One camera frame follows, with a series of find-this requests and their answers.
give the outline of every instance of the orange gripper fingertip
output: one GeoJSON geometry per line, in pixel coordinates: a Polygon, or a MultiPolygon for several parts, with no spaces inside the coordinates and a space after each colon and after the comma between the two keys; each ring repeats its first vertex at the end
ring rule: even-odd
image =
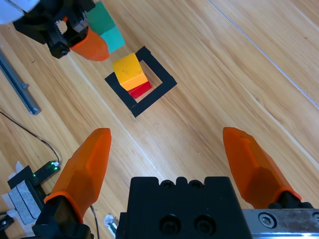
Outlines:
{"type": "Polygon", "coordinates": [[[242,198],[254,208],[267,208],[284,191],[296,193],[273,159],[246,132],[225,127],[225,152],[231,173],[242,198]]]}

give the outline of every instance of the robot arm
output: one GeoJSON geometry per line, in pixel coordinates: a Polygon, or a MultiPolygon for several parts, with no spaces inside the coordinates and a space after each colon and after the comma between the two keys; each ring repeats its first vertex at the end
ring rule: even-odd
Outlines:
{"type": "Polygon", "coordinates": [[[13,22],[17,31],[46,43],[56,58],[73,50],[88,60],[104,61],[110,56],[108,45],[86,18],[94,7],[93,0],[0,0],[0,23],[13,22]],[[66,22],[65,33],[59,21],[66,22]]]}
{"type": "Polygon", "coordinates": [[[0,24],[19,20],[30,12],[40,0],[0,0],[0,24]]]}

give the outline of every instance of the wooden block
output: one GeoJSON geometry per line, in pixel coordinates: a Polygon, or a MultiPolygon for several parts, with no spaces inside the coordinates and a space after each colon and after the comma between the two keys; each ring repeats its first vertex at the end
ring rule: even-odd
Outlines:
{"type": "Polygon", "coordinates": [[[90,28],[108,44],[109,53],[125,45],[124,38],[102,2],[86,14],[90,28]]]}
{"type": "Polygon", "coordinates": [[[129,91],[130,95],[134,98],[137,99],[138,97],[140,97],[142,94],[146,93],[147,91],[149,91],[152,88],[151,84],[149,81],[147,81],[146,83],[137,86],[134,89],[131,89],[129,91]]]}
{"type": "Polygon", "coordinates": [[[135,53],[114,62],[113,68],[120,85],[126,91],[130,91],[148,81],[135,53]]]}
{"type": "Polygon", "coordinates": [[[104,32],[101,37],[108,44],[110,54],[125,45],[125,41],[117,26],[104,32]]]}

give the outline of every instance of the red block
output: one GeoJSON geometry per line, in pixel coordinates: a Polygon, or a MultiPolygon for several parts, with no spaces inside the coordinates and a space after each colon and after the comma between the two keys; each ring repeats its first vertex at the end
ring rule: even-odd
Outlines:
{"type": "Polygon", "coordinates": [[[140,97],[142,94],[144,94],[145,92],[147,92],[151,88],[152,88],[152,86],[151,86],[150,82],[147,81],[146,83],[141,84],[140,86],[137,86],[128,92],[134,99],[137,99],[138,97],[140,97]]]}

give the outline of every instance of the metal rod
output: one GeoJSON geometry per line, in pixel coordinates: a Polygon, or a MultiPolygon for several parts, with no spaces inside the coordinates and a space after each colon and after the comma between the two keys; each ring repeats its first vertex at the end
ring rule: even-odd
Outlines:
{"type": "Polygon", "coordinates": [[[12,87],[14,88],[15,92],[18,94],[20,99],[22,100],[24,106],[27,108],[30,114],[37,115],[41,112],[38,104],[35,102],[27,88],[29,87],[28,84],[25,84],[21,81],[20,77],[11,67],[7,59],[5,58],[4,54],[0,51],[0,68],[10,82],[12,87]]]}

